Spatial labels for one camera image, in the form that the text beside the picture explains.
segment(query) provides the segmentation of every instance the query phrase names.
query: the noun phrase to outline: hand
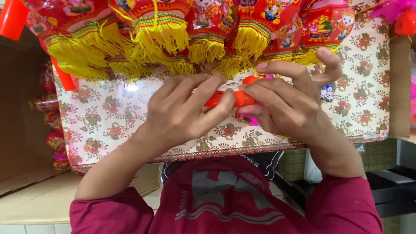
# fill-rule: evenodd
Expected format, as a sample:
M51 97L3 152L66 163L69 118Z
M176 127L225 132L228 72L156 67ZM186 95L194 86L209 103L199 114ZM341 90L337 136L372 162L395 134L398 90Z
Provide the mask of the hand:
M293 86L283 79L258 80L242 85L240 89L262 103L267 111L260 105L250 105L240 107L237 113L252 114L267 132L314 144L328 128L334 128L320 108L320 90L342 75L338 55L324 48L316 54L326 68L322 74L312 78L303 65L280 61L259 64L258 72L291 77Z
M202 137L231 114L235 103L232 89L225 91L218 106L203 111L204 104L224 83L220 75L167 80L149 100L147 119L134 136L160 148L160 154Z

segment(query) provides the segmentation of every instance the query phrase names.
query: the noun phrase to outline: floral pattern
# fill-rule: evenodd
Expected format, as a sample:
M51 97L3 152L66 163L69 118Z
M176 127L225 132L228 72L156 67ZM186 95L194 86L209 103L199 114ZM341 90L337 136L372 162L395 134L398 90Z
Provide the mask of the floral pattern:
M372 0L353 0L356 11L373 5ZM352 143L383 140L389 130L390 65L388 27L384 19L357 15L354 29L339 47L344 74L334 82L334 100L322 103L336 129ZM199 65L210 72L214 64ZM323 66L309 66L317 75ZM238 89L252 69L227 81L221 90ZM129 83L121 74L107 82L78 80L79 90L65 92L57 80L59 108L70 164L79 172L88 169L125 142L147 118L147 103L165 79L173 75L157 65L150 77ZM291 79L281 77L291 83ZM200 139L170 149L153 162L222 157L303 148L305 144L248 126L247 119L229 117Z

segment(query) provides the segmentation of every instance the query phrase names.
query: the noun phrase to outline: person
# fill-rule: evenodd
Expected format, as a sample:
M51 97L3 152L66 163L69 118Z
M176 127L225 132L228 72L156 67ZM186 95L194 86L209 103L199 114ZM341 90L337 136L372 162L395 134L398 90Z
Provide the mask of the person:
M149 100L146 121L84 176L70 206L72 234L382 233L361 157L320 108L320 89L342 75L339 57L324 48L316 54L326 67L313 77L295 63L259 64L257 72L291 77L293 86L283 79L242 85L240 90L267 110L259 105L237 110L255 116L265 131L310 148L324 178L307 198L304 217L272 196L266 171L273 157L259 154L165 165L156 214L128 187L147 162L229 117L235 102L231 89L218 106L202 110L225 79L196 75L166 80Z

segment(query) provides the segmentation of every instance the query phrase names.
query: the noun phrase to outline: maroon shirt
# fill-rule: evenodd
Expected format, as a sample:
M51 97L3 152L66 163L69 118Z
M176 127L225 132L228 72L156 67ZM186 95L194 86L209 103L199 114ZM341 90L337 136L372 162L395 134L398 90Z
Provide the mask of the maroon shirt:
M326 176L303 217L272 196L269 183L241 157L189 161L166 181L153 210L130 187L105 199L75 200L72 234L381 234L368 182Z

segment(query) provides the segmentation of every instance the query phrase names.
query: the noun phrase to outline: white tile floor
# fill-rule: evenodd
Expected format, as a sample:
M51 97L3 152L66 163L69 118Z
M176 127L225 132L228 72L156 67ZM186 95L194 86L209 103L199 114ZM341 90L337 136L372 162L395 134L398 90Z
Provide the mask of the white tile floor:
M156 213L160 204L162 186L159 190L147 195L144 200ZM270 185L272 194L283 200L283 193L272 183ZM69 224L45 224L45 225L0 225L0 234L70 234Z

